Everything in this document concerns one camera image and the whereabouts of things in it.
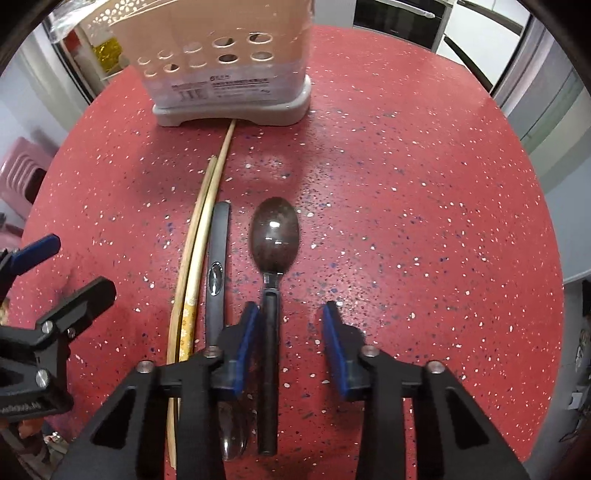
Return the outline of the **dark spoon with logo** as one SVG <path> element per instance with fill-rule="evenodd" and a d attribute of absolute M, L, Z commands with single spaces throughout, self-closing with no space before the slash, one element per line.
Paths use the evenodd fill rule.
<path fill-rule="evenodd" d="M 216 346 L 225 322 L 225 265 L 228 258 L 230 204 L 214 205 L 207 243 L 205 292 L 205 345 Z M 242 457 L 249 443 L 249 422 L 242 401 L 232 398 L 218 403 L 221 453 L 224 461 Z"/>

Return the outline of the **bamboo chopstick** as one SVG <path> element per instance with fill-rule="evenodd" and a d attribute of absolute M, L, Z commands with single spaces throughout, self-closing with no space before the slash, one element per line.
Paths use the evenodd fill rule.
<path fill-rule="evenodd" d="M 182 311 L 184 305 L 184 295 L 187 285 L 188 272 L 192 251 L 194 247 L 195 238 L 197 238 L 197 228 L 201 216 L 202 209 L 204 209 L 204 202 L 208 192 L 209 184 L 214 173 L 217 163 L 217 157 L 212 155 L 208 160 L 208 165 L 202 179 L 197 200 L 195 200 L 194 208 L 190 217 L 188 231 L 184 243 L 184 248 L 181 256 L 181 262 L 178 270 L 178 277 L 176 282 L 176 290 L 172 302 L 172 310 L 169 319 L 168 340 L 166 349 L 166 364 L 174 364 L 177 362 L 180 345 L 180 330 Z M 176 469 L 176 426 L 175 426 L 175 401 L 168 401 L 168 411 L 166 420 L 166 447 L 168 453 L 169 464 L 173 469 Z"/>
<path fill-rule="evenodd" d="M 211 158 L 204 185 L 197 198 L 197 231 L 193 241 L 189 269 L 183 297 L 183 309 L 181 316 L 180 340 L 178 347 L 178 360 L 184 361 L 193 352 L 195 325 L 197 324 L 198 298 L 201 285 L 201 275 L 204 272 L 204 256 L 207 247 L 209 229 L 211 229 L 213 209 L 217 198 L 221 176 L 224 170 L 226 157 L 235 133 L 236 120 L 233 119 L 226 131 L 221 145 L 221 151 Z"/>

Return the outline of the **brown translucent spoon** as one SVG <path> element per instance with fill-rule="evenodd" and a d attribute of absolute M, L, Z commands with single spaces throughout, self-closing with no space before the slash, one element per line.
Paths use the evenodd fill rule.
<path fill-rule="evenodd" d="M 300 246 L 300 226 L 293 205 L 272 197 L 256 208 L 249 231 L 250 255 L 263 275 L 260 296 L 257 450 L 277 453 L 280 399 L 280 278 L 290 270 Z"/>

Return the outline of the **pink plastic stool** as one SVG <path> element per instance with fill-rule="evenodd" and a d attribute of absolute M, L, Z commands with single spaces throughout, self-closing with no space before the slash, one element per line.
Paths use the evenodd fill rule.
<path fill-rule="evenodd" d="M 1 160 L 1 199 L 26 220 L 53 157 L 19 137 Z"/>

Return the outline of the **beige utensil holder caddy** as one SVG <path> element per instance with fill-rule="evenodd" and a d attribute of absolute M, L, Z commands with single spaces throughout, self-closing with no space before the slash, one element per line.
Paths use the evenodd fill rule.
<path fill-rule="evenodd" d="M 290 126 L 311 104 L 311 1 L 157 1 L 110 30 L 159 125 L 235 119 Z"/>

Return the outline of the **beige flower-pattern storage rack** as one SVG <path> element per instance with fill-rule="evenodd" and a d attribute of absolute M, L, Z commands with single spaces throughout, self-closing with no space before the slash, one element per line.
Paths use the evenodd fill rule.
<path fill-rule="evenodd" d="M 143 5 L 144 1 L 62 1 L 47 18 L 49 40 L 69 53 L 87 83 L 106 85 L 127 65 L 111 25 Z"/>

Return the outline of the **white refrigerator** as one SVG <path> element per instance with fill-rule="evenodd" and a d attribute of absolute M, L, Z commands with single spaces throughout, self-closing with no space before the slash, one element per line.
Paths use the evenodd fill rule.
<path fill-rule="evenodd" d="M 436 50 L 464 67 L 451 41 L 494 87 L 503 76 L 530 19 L 519 1 L 456 1 Z"/>

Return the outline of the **black built-in oven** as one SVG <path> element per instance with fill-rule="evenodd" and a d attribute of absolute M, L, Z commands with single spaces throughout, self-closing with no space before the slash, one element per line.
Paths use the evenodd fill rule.
<path fill-rule="evenodd" d="M 353 25 L 436 52 L 455 4 L 444 0 L 356 1 Z"/>

